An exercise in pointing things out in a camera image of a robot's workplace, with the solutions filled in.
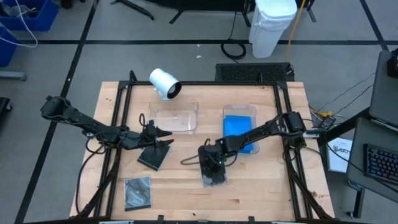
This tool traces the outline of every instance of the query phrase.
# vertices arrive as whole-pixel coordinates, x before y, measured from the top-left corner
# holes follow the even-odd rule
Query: white paper
[[[329,142],[329,146],[333,149],[333,151],[346,160],[349,159],[352,145],[352,140],[343,138],[336,138]],[[331,152],[330,148],[328,147],[328,165],[329,171],[345,173],[347,171],[348,163],[336,156],[336,154]]]

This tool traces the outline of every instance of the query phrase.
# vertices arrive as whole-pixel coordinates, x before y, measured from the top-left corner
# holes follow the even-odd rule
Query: wooden table
[[[308,101],[303,83],[288,83],[289,96],[294,111],[302,118],[310,119]],[[104,82],[99,93],[94,118],[111,124],[118,83]],[[123,112],[124,97],[118,121]],[[280,91],[282,107],[285,107]],[[183,86],[175,101],[196,100],[199,104],[198,127],[194,135],[172,135],[163,139],[175,139],[160,171],[156,172],[137,162],[141,150],[125,151],[121,155],[118,184],[114,197],[112,219],[156,220],[234,220],[246,221],[254,216],[256,221],[294,220],[288,174],[282,160],[282,140],[279,136],[259,141],[256,155],[239,156],[226,168],[228,183],[203,188],[199,165],[182,166],[180,161],[197,154],[198,147],[210,138],[211,142],[222,137],[223,107],[228,104],[250,104],[257,110],[257,125],[277,115],[275,96],[271,86]],[[132,131],[141,132],[138,119],[144,113],[149,119],[149,103],[160,101],[153,86],[134,86],[127,125]],[[305,122],[307,128],[311,121]],[[308,147],[318,150],[316,140],[308,139]],[[92,149],[98,147],[90,142]],[[86,159],[91,153],[86,151]],[[309,191],[317,202],[334,217],[328,186],[319,154],[302,149],[302,160]],[[95,193],[100,179],[103,156],[95,155],[86,165],[80,182],[79,204],[82,208]],[[151,176],[152,208],[124,211],[124,179]],[[304,217],[303,198],[297,187],[301,214]],[[103,197],[101,214],[104,214],[108,191]],[[70,215],[75,215],[72,205]]]

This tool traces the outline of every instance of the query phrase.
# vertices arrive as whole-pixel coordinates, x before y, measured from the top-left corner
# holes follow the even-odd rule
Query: clear plastic container
[[[223,136],[239,135],[256,127],[256,109],[251,105],[226,105],[223,108]],[[256,154],[258,142],[239,150],[240,154]]]
[[[161,130],[173,134],[195,134],[198,126],[198,102],[190,100],[151,102],[149,105],[150,119]]]

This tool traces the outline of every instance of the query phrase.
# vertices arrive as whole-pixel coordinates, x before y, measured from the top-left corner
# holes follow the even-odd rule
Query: black metal frame
[[[292,111],[292,107],[290,104],[290,98],[289,98],[289,93],[287,89],[287,84],[286,82],[181,82],[182,85],[248,85],[248,86],[272,86],[274,89],[274,95],[275,95],[275,104],[276,104],[276,109],[277,109],[277,114],[282,114],[282,104],[280,100],[280,95],[279,95],[279,90],[282,89],[283,95],[284,95],[284,101],[286,105],[287,111]],[[121,103],[121,98],[122,98],[122,93],[124,89],[127,89],[126,93],[126,99],[124,102],[124,109],[123,109],[123,115],[122,115],[122,121],[121,124],[125,125],[127,122],[127,115],[129,111],[129,105],[130,105],[130,100],[131,100],[131,92],[132,88],[134,85],[152,85],[150,82],[146,81],[137,81],[136,76],[134,75],[133,72],[130,72],[130,80],[129,81],[120,81],[118,85],[118,92],[116,94],[116,102],[113,110],[113,117],[111,121],[111,125],[115,126],[117,123],[117,117],[120,109],[120,103]],[[283,141],[282,139],[282,144],[284,145],[284,151],[289,152],[289,148],[287,145],[287,141]],[[116,149],[116,153],[114,156],[114,162],[117,162],[119,164],[120,159],[121,159],[121,148]],[[105,180],[105,177],[107,176],[108,169],[109,169],[109,162],[110,162],[110,157],[111,157],[111,151],[107,151],[107,153],[104,156],[104,164],[103,168],[101,171],[101,179],[99,184],[103,183]],[[304,185],[307,186],[306,181],[305,181],[305,174],[304,174],[304,169],[303,169],[303,164],[302,164],[302,158],[300,155],[300,151],[296,151],[296,163],[297,163],[297,169],[299,176],[301,180],[303,181]],[[290,153],[286,153],[286,160],[289,161],[291,160]],[[99,200],[97,203],[93,217],[88,217],[88,218],[72,218],[69,220],[55,220],[55,221],[49,221],[49,222],[38,222],[38,223],[98,223],[98,222],[103,222],[103,221],[110,221],[111,219],[111,214],[112,214],[112,209],[113,209],[113,201],[114,201],[114,194],[116,190],[116,182],[118,179],[118,175],[115,175],[115,178],[112,180],[111,185],[110,185],[110,190],[109,190],[109,197],[108,197],[108,202],[106,206],[106,213],[105,216],[100,217],[100,211],[101,211],[101,203],[102,199]],[[301,220],[303,217],[301,217],[300,214],[300,206],[299,206],[299,200],[297,197],[297,190],[296,190],[296,183],[293,181],[291,176],[289,176],[289,186],[290,186],[290,193],[292,196],[292,205],[293,205],[293,211],[294,211],[294,216],[295,220]],[[304,205],[305,205],[305,213],[306,213],[306,218],[312,219],[312,209],[309,206],[308,201],[304,198]],[[254,223],[254,217],[248,217],[249,218],[249,224]],[[191,222],[191,221],[164,221],[164,217],[162,215],[159,215],[158,220],[139,220],[139,221],[134,221],[134,223],[198,223],[198,222]]]

